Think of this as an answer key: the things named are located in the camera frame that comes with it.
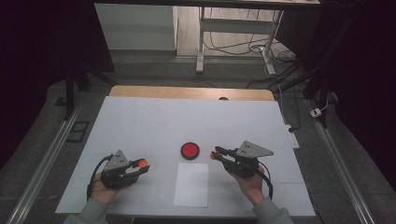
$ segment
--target white panel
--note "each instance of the white panel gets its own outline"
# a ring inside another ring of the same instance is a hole
[[[95,4],[109,49],[175,50],[173,7]]]

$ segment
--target metal frame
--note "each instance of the metal frame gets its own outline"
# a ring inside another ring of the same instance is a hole
[[[206,19],[205,8],[201,7],[199,42],[197,52],[196,72],[204,72],[204,32],[235,33],[235,34],[257,34],[268,35],[265,48],[262,48],[262,57],[268,75],[275,75],[276,71],[271,63],[269,52],[274,41],[277,27],[283,11],[276,10],[273,21],[241,21],[229,19]]]
[[[305,100],[305,103],[308,107],[308,110],[313,109],[313,106],[308,100]],[[344,184],[346,193],[349,195],[351,202],[355,207],[356,214],[361,220],[361,223],[374,224],[375,220],[373,218],[373,215],[371,214],[371,211],[366,201],[364,201],[364,198],[361,195],[361,191],[353,180],[352,175],[347,169],[347,165],[345,164],[340,152],[338,151],[337,146],[332,140],[332,136],[327,129],[323,128],[318,119],[315,119],[315,126],[317,127],[318,133],[329,152],[329,156],[332,159],[335,170],[339,174],[340,179]]]
[[[83,92],[80,97],[78,97],[78,103],[76,109],[71,114],[69,120],[65,120],[62,123],[61,128],[53,139],[52,143],[49,146],[46,154],[38,165],[35,173],[29,181],[26,189],[24,190],[20,200],[15,206],[14,210],[9,217],[7,224],[16,224],[23,223],[26,219],[27,215],[32,208],[33,203],[35,202],[35,198],[40,192],[46,178],[52,168],[53,163],[55,163],[56,158],[58,157],[59,152],[61,151],[62,146],[64,145],[64,141],[66,140],[67,135],[69,134],[76,117],[80,109],[83,106],[84,100],[86,98],[87,92]]]

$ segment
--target sleeve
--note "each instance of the sleeve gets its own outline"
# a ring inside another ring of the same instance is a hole
[[[108,205],[90,198],[79,215],[70,215],[64,224],[107,224]]]
[[[259,224],[290,224],[291,221],[289,211],[286,208],[277,208],[270,200],[265,199],[261,203],[253,207]]]

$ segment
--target hand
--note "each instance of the hand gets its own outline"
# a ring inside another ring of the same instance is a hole
[[[259,170],[264,173],[264,169],[259,166]],[[238,175],[234,175],[229,172],[229,174],[235,178],[239,185],[239,188],[247,196],[247,198],[256,206],[258,203],[262,202],[265,197],[262,193],[262,178],[259,175],[254,175],[249,178],[242,178]]]
[[[92,182],[91,198],[106,204],[111,204],[121,189],[107,189],[100,180],[101,174],[96,174]]]

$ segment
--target red button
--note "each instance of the red button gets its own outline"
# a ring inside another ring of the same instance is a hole
[[[192,161],[199,155],[199,147],[192,142],[186,143],[181,147],[181,156],[184,159]]]

